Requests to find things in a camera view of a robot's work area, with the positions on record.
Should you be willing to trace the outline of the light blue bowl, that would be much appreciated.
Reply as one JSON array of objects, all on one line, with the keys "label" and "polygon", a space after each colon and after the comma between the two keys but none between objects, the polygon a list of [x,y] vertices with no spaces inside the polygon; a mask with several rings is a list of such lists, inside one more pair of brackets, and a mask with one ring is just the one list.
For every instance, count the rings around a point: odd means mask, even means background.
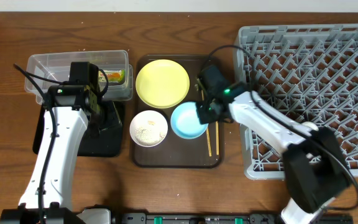
[{"label": "light blue bowl", "polygon": [[173,132],[183,139],[198,138],[208,127],[208,124],[200,123],[196,103],[192,101],[182,103],[173,110],[170,125]]}]

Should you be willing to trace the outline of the right wooden chopstick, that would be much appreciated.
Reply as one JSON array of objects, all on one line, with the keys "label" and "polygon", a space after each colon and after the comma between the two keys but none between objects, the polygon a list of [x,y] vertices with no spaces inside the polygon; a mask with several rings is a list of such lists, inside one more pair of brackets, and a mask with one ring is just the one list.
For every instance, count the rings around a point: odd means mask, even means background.
[{"label": "right wooden chopstick", "polygon": [[216,155],[219,156],[219,123],[218,123],[218,121],[215,122],[215,129],[216,129]]}]

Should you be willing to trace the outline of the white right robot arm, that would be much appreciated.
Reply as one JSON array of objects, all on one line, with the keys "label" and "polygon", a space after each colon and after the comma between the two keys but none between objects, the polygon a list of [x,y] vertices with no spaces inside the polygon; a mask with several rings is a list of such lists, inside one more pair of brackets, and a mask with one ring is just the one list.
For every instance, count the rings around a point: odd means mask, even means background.
[{"label": "white right robot arm", "polygon": [[311,223],[354,180],[334,133],[286,117],[245,83],[230,83],[217,66],[198,75],[204,100],[196,104],[202,124],[229,119],[249,128],[281,157],[290,201],[284,223]]}]

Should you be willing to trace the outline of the small white cup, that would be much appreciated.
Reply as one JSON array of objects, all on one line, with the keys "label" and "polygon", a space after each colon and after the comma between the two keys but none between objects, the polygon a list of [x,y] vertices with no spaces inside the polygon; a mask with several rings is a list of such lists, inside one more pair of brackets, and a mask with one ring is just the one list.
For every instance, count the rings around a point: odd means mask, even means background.
[{"label": "small white cup", "polygon": [[313,131],[317,131],[319,129],[316,124],[309,122],[309,121],[302,123],[302,125],[309,127]]}]

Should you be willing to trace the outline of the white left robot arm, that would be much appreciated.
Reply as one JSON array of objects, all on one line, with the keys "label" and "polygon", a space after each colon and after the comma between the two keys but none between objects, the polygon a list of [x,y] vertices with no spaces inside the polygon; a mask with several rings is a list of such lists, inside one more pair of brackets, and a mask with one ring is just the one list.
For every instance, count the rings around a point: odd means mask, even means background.
[{"label": "white left robot arm", "polygon": [[22,74],[43,98],[43,131],[30,182],[15,209],[5,209],[0,223],[115,223],[112,211],[93,206],[72,212],[72,183],[83,137],[100,132],[121,120],[112,101],[103,101],[107,88],[99,85],[104,71],[90,62],[73,62],[67,81],[54,81],[47,91],[37,76]]}]

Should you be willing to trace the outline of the white bowl with rice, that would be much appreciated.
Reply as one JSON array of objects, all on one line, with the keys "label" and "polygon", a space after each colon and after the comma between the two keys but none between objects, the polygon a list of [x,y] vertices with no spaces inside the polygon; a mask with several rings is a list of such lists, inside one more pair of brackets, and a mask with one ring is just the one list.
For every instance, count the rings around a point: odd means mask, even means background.
[{"label": "white bowl with rice", "polygon": [[130,123],[129,132],[137,145],[154,147],[167,136],[168,123],[161,113],[146,110],[134,116]]}]

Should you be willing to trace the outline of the dark brown serving tray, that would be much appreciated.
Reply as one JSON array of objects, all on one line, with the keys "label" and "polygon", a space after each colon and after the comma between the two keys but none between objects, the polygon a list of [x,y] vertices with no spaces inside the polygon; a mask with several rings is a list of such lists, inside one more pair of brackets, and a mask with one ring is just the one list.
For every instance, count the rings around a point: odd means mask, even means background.
[{"label": "dark brown serving tray", "polygon": [[[205,55],[144,55],[137,62],[137,71],[149,62],[168,59],[179,63],[187,71],[190,78],[190,89],[184,102],[200,101],[201,92],[196,88],[196,76]],[[215,124],[209,125],[212,157],[208,154],[206,133],[195,139],[183,139],[168,128],[166,138],[154,147],[142,147],[131,141],[131,159],[143,168],[172,169],[212,169],[220,164],[224,157],[224,127],[219,124],[219,156],[216,155]]]}]

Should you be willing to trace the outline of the grey dishwasher rack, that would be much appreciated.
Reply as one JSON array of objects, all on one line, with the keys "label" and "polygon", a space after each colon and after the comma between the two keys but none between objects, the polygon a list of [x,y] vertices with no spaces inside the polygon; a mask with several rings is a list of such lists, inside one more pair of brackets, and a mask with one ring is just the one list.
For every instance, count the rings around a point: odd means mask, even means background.
[{"label": "grey dishwasher rack", "polygon": [[332,130],[358,177],[358,24],[244,26],[236,80],[292,120]]}]

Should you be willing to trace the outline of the black plastic bin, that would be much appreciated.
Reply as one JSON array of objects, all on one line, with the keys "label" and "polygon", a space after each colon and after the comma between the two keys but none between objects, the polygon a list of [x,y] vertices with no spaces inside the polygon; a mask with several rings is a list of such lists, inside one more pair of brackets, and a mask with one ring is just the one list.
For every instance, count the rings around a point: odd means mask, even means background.
[{"label": "black plastic bin", "polygon": [[[53,106],[73,106],[74,96],[57,96]],[[91,135],[91,127],[84,133],[78,146],[77,157],[115,157],[121,151],[122,133],[124,127],[125,108],[121,102],[102,101],[100,104],[103,120],[98,126],[99,135]],[[40,109],[39,120],[33,141],[32,150],[39,153],[44,132],[44,106]]]}]

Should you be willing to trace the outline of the clear plastic bin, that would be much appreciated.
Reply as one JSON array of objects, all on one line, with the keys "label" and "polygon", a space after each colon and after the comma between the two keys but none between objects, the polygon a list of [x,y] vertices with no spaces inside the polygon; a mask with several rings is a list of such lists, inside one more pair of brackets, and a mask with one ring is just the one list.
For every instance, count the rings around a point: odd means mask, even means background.
[{"label": "clear plastic bin", "polygon": [[72,62],[90,62],[103,69],[107,76],[123,74],[119,82],[110,80],[105,100],[129,101],[133,96],[133,68],[125,50],[102,50],[35,54],[29,57],[26,70],[34,75],[59,82],[67,81]]}]

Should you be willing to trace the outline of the green snack wrapper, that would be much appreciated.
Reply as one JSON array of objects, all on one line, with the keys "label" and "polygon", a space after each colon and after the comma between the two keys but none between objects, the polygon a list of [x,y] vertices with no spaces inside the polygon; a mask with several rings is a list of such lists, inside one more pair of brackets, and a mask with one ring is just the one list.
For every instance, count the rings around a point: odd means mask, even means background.
[{"label": "green snack wrapper", "polygon": [[99,82],[105,83],[108,78],[109,83],[120,83],[124,80],[125,70],[104,70],[106,76],[103,75],[102,71],[99,71]]}]

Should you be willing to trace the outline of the yellow plate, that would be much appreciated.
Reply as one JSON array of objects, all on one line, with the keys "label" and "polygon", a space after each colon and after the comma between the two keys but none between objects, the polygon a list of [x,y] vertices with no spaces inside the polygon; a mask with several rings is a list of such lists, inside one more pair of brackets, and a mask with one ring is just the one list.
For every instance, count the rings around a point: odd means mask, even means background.
[{"label": "yellow plate", "polygon": [[190,89],[190,78],[179,63],[167,59],[154,60],[137,74],[135,89],[146,105],[165,109],[185,98]]}]

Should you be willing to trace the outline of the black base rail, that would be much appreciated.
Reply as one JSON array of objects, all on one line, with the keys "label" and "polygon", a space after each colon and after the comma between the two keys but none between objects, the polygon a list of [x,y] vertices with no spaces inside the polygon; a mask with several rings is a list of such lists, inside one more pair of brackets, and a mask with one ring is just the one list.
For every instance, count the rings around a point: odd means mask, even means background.
[{"label": "black base rail", "polygon": [[279,215],[274,213],[251,214],[173,214],[145,213],[134,210],[119,213],[104,205],[86,207],[77,216],[85,223],[110,224],[278,224],[283,223]]}]

